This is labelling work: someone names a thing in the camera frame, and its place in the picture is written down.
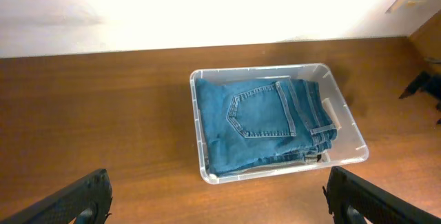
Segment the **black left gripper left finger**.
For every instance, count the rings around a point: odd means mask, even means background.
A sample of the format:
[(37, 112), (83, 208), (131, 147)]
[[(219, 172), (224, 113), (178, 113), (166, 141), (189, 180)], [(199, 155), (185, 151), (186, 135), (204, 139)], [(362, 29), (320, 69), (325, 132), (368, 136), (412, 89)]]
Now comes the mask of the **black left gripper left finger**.
[(112, 199), (107, 170), (97, 169), (1, 222), (105, 223)]

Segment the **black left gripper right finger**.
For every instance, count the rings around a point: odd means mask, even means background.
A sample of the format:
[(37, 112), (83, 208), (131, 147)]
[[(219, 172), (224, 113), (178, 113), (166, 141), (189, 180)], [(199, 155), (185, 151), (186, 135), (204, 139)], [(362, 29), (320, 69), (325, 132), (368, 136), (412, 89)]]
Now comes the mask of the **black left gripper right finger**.
[(333, 166), (322, 188), (335, 223), (440, 223), (434, 216), (352, 172)]

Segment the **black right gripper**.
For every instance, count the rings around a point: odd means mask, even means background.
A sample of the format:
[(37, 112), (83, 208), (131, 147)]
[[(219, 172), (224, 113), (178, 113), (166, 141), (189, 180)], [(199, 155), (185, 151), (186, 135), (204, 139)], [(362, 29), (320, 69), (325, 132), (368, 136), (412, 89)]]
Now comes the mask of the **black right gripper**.
[(435, 106), (440, 111), (440, 74), (429, 74), (422, 71), (419, 75), (404, 89), (399, 99), (404, 99), (414, 95), (416, 92), (426, 92), (435, 98), (438, 102)]

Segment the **clear plastic storage bin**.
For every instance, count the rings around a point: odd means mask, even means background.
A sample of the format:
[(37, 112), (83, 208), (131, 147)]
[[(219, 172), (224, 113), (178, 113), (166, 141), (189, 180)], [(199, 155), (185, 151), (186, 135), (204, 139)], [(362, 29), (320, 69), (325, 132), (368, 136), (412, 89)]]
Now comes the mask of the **clear plastic storage bin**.
[[(238, 174), (216, 176), (209, 173), (209, 157), (203, 123), (196, 95), (197, 79), (212, 83), (229, 83), (252, 79), (304, 79), (319, 83), (322, 106), (336, 124), (337, 137), (332, 147), (324, 152), (322, 159), (310, 165), (288, 164), (257, 167)], [(248, 179), (317, 170), (326, 167), (359, 163), (369, 158), (369, 149), (356, 125), (351, 111), (337, 86), (331, 70), (324, 63), (304, 63), (296, 65), (260, 66), (247, 68), (216, 68), (195, 70), (189, 76), (194, 112), (194, 126), (198, 149), (199, 170), (202, 179), (212, 185), (232, 183)]]

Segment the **dark blue jeans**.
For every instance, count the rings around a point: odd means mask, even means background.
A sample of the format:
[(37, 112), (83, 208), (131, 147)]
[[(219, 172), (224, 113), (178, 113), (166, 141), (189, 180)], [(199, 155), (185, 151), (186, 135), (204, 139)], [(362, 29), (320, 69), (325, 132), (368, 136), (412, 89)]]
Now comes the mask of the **dark blue jeans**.
[(195, 81), (209, 171), (216, 176), (261, 166), (315, 163), (338, 131), (319, 85), (302, 79)]

